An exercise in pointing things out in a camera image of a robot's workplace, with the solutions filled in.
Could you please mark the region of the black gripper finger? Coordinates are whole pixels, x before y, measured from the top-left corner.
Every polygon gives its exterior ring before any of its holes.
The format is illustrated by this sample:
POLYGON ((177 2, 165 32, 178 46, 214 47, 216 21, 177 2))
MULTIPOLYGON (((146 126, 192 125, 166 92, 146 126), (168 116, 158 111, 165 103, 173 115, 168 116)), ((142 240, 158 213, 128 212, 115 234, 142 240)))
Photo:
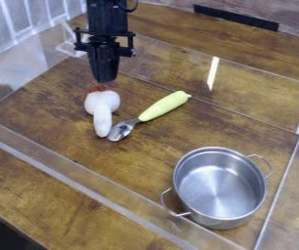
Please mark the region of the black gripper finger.
POLYGON ((117 51, 111 51, 105 59, 105 81, 110 82, 115 79, 118 73, 119 55, 117 51))
POLYGON ((93 78, 97 82, 103 82, 103 67, 98 63, 97 50, 94 47, 89 47, 87 49, 87 57, 89 57, 89 67, 91 71, 93 78))

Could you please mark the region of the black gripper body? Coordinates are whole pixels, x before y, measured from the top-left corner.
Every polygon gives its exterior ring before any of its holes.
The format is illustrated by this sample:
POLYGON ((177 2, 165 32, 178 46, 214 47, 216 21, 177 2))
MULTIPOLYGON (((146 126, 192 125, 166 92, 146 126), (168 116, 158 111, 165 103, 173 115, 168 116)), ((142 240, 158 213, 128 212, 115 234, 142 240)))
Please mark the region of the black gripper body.
POLYGON ((128 7, 128 0, 86 0, 86 7, 89 27, 74 29, 74 49, 86 52, 91 44, 106 44, 121 36, 128 38, 128 46, 115 51, 119 57, 133 57, 136 33, 128 30, 128 14, 137 10, 137 5, 128 7))

